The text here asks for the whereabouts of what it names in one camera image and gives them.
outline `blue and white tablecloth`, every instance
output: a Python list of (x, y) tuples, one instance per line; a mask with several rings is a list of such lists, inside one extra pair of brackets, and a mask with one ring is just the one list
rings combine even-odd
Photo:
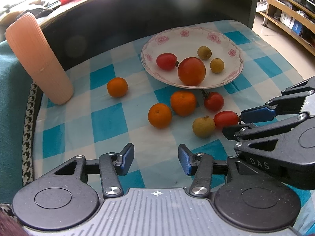
[[(198, 26), (221, 32), (234, 41), (244, 54), (242, 74), (232, 83), (214, 89), (224, 97), (223, 110), (238, 114), (244, 109), (263, 105), (279, 96), (280, 91), (302, 81), (297, 71), (270, 45), (243, 24), (232, 21), (203, 23)], [(64, 161), (78, 155), (96, 159), (101, 154), (120, 152), (127, 144), (135, 146), (135, 158), (128, 175), (120, 176), (128, 187), (189, 187), (192, 178), (184, 174), (178, 161), (178, 145), (184, 143), (194, 153), (211, 154), (225, 160), (234, 155), (234, 141), (221, 132), (209, 139), (199, 139), (192, 132), (197, 117), (214, 116), (203, 106), (201, 91), (193, 91), (198, 100), (194, 114), (174, 115), (171, 125), (158, 130), (147, 119), (150, 107), (158, 102), (170, 105), (170, 96), (178, 90), (151, 77), (143, 68), (141, 49), (151, 36), (124, 44), (95, 56), (67, 71), (74, 86), (74, 96), (65, 105), (54, 105), (43, 95), (36, 122), (33, 164), (38, 178)], [(126, 96), (114, 99), (107, 83), (114, 77), (125, 78)], [(213, 190), (224, 182), (214, 175)], [(101, 192), (100, 177), (89, 177), (89, 185)], [(295, 228), (302, 234), (315, 231), (313, 191), (295, 189), (302, 210)]]

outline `metal screw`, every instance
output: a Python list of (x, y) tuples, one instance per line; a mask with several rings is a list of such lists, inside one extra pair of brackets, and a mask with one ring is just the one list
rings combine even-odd
[(109, 194), (109, 195), (116, 195), (118, 193), (120, 193), (121, 189), (116, 187), (116, 186), (110, 186), (110, 187), (107, 187), (105, 189), (105, 193)]
[(197, 194), (197, 195), (202, 195), (202, 194), (205, 194), (208, 192), (207, 188), (206, 187), (203, 187), (203, 186), (196, 186), (192, 189), (192, 192), (194, 194)]
[(304, 120), (305, 118), (306, 118), (306, 113), (302, 113), (297, 117), (298, 120)]
[(240, 147), (241, 145), (242, 145), (242, 142), (239, 142), (234, 147), (237, 148), (237, 147)]

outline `teal fabric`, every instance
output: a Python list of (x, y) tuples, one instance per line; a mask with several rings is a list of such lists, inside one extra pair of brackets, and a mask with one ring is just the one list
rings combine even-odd
[(0, 203), (22, 188), (22, 136), (32, 79), (6, 41), (0, 43)]

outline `white ceramic plate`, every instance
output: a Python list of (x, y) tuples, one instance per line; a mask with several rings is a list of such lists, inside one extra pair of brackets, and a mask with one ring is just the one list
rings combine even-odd
[[(200, 46), (212, 51), (210, 59), (203, 61), (206, 77), (198, 86), (184, 85), (177, 75), (177, 68), (164, 71), (156, 64), (156, 58), (162, 53), (173, 53), (180, 63), (187, 57), (198, 57)], [(212, 73), (210, 62), (221, 58), (225, 64), (219, 74)], [(243, 57), (240, 49), (225, 35), (202, 27), (172, 28), (152, 37), (142, 48), (141, 61), (145, 70), (155, 79), (184, 89), (212, 89), (233, 81), (243, 70)]]

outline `black and white patterned trim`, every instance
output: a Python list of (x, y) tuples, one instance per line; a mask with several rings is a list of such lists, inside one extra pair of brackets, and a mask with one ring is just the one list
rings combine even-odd
[(16, 221), (16, 217), (13, 213), (12, 206), (10, 204), (1, 203), (0, 211), (2, 211), (3, 213), (6, 213), (9, 217), (11, 217), (12, 219)]
[(33, 182), (32, 163), (32, 135), (34, 108), (37, 93), (37, 85), (33, 82), (28, 95), (26, 113), (24, 119), (23, 141), (22, 141), (22, 180), (23, 186)]

